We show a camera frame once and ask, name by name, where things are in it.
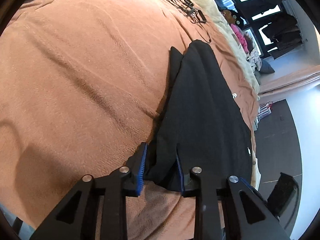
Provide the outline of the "black button shirt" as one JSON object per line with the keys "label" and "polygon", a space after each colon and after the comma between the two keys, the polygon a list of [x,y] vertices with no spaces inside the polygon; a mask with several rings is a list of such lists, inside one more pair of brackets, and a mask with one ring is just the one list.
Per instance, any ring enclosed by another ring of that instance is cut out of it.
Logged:
{"label": "black button shirt", "polygon": [[211,47],[200,40],[185,53],[170,50],[168,98],[149,146],[145,178],[180,191],[193,167],[219,181],[252,175],[251,132],[232,97]]}

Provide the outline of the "hanging dark clothes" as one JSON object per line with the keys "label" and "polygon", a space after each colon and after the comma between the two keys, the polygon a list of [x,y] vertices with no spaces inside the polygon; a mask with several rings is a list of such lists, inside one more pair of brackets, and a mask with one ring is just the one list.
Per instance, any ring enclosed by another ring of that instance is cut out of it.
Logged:
{"label": "hanging dark clothes", "polygon": [[259,14],[263,15],[261,31],[276,46],[275,50],[270,51],[275,59],[303,43],[298,22],[294,16],[287,12],[264,16],[267,11],[281,5],[282,1],[284,0],[246,0],[237,5],[246,19],[252,19]]}

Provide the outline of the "pink curtain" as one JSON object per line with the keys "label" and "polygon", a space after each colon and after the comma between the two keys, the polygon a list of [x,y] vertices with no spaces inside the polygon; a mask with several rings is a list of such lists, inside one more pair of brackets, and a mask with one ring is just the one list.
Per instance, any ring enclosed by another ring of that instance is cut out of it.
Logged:
{"label": "pink curtain", "polygon": [[319,65],[300,69],[260,86],[259,103],[278,102],[319,85]]}

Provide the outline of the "dark blue pillow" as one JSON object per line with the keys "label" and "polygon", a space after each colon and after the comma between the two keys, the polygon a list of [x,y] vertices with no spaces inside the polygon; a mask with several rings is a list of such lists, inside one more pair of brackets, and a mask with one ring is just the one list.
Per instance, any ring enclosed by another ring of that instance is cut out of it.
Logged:
{"label": "dark blue pillow", "polygon": [[260,74],[273,74],[273,73],[275,73],[275,70],[271,67],[271,65],[265,59],[262,59],[259,73]]}

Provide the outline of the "floral patterned cloth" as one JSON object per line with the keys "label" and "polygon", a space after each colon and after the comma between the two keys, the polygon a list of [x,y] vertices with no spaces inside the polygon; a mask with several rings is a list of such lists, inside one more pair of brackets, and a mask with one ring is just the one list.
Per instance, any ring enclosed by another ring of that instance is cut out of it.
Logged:
{"label": "floral patterned cloth", "polygon": [[248,34],[244,35],[249,54],[247,55],[247,61],[250,63],[251,68],[255,72],[256,70],[259,71],[262,67],[262,60],[259,55],[259,51],[257,49],[257,46],[255,45],[255,42],[251,39],[251,37]]}

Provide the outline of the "orange bed blanket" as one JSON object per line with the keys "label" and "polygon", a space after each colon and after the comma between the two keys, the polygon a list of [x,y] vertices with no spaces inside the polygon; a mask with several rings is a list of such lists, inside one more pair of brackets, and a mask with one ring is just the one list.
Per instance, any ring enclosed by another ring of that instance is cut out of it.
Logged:
{"label": "orange bed blanket", "polygon": [[1,204],[37,228],[85,174],[153,134],[169,50],[211,39],[248,127],[257,93],[192,0],[26,0],[1,35]]}

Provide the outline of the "pink garment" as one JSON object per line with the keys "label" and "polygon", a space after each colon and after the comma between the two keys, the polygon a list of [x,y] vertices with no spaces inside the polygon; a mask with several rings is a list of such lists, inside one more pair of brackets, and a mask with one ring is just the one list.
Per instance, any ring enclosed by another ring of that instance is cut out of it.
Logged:
{"label": "pink garment", "polygon": [[230,24],[230,27],[233,30],[233,32],[235,33],[236,37],[238,38],[245,53],[248,54],[249,53],[248,44],[247,44],[247,41],[245,39],[245,36],[244,36],[242,30],[235,24]]}

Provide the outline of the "brown plush toy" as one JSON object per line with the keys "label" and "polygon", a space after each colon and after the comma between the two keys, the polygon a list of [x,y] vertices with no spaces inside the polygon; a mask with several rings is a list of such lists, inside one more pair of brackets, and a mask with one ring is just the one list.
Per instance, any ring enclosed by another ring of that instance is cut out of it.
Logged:
{"label": "brown plush toy", "polygon": [[222,15],[226,19],[229,24],[233,24],[238,26],[240,29],[244,27],[244,20],[240,16],[240,14],[234,10],[225,9],[222,12]]}

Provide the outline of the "beige duvet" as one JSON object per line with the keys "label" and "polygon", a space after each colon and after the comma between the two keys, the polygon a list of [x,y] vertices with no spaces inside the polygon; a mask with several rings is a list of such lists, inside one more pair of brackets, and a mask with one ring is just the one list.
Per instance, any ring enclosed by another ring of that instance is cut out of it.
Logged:
{"label": "beige duvet", "polygon": [[251,64],[247,61],[247,56],[240,43],[236,41],[236,35],[231,29],[230,25],[227,23],[227,20],[219,11],[217,4],[214,0],[192,0],[198,5],[205,16],[208,16],[210,20],[215,24],[219,32],[227,40],[238,64],[244,72],[245,79],[252,86],[253,90],[258,94],[260,90],[259,83],[253,73]]}

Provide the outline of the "dark window frame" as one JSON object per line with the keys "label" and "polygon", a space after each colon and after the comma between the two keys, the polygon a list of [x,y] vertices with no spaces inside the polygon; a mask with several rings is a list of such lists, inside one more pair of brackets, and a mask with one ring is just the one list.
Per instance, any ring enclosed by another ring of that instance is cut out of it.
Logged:
{"label": "dark window frame", "polygon": [[215,0],[220,9],[236,13],[240,29],[253,39],[261,58],[277,59],[303,44],[298,21],[287,0]]}

